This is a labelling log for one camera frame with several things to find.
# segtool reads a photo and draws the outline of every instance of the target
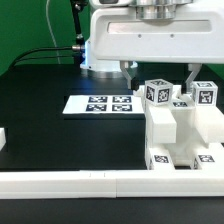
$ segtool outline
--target white paper sheet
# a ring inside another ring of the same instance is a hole
[[[140,97],[129,95],[70,96],[63,114],[143,114]]]

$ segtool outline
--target green wall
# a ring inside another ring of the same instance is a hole
[[[53,46],[47,27],[45,6],[47,0],[1,0],[0,3],[0,74],[20,53],[38,47]],[[51,0],[50,19],[58,46],[75,43],[75,31],[70,0]],[[81,13],[83,34],[89,36],[89,7]],[[61,59],[72,63],[72,59]],[[57,63],[56,59],[29,61],[29,63]],[[224,65],[211,65],[224,78]]]

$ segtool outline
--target white cube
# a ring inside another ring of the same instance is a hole
[[[173,84],[163,79],[145,82],[145,99],[154,106],[169,104],[173,91]]]
[[[214,82],[200,81],[193,82],[192,98],[195,105],[214,106],[216,105],[218,87]]]

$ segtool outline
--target black and white marker pattern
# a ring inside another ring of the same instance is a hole
[[[131,103],[130,96],[114,96],[113,103]]]
[[[168,102],[169,101],[169,95],[170,90],[169,89],[161,89],[158,92],[158,102]]]
[[[197,84],[199,87],[212,87],[212,84],[209,82],[199,82]]]
[[[107,96],[90,96],[89,103],[107,103]]]
[[[201,162],[203,163],[214,163],[215,160],[213,159],[213,157],[211,155],[198,155],[199,159],[201,160]]]
[[[212,104],[213,91],[199,91],[199,104]]]
[[[169,163],[169,159],[167,156],[157,156],[155,155],[155,162],[157,163]]]
[[[114,104],[112,105],[112,111],[113,112],[131,112],[132,111],[132,105],[130,104]]]
[[[148,100],[150,100],[150,101],[154,101],[154,98],[155,98],[155,89],[151,88],[150,86],[147,86],[146,98]]]
[[[106,111],[107,105],[106,104],[88,104],[86,107],[86,112],[100,112],[100,111]]]
[[[173,102],[173,105],[175,107],[187,107],[187,104],[185,102]]]
[[[163,86],[163,85],[166,85],[167,84],[167,82],[164,82],[162,80],[152,81],[151,83],[154,84],[154,85],[156,85],[156,86]]]

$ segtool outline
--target black table surface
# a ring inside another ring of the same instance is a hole
[[[183,64],[141,64],[138,78],[181,84]],[[204,66],[198,80],[224,82]],[[63,115],[70,95],[128,95],[124,79],[81,75],[77,65],[22,65],[0,77],[0,172],[136,170],[144,162],[144,115]],[[223,223],[224,199],[0,200],[0,223]]]

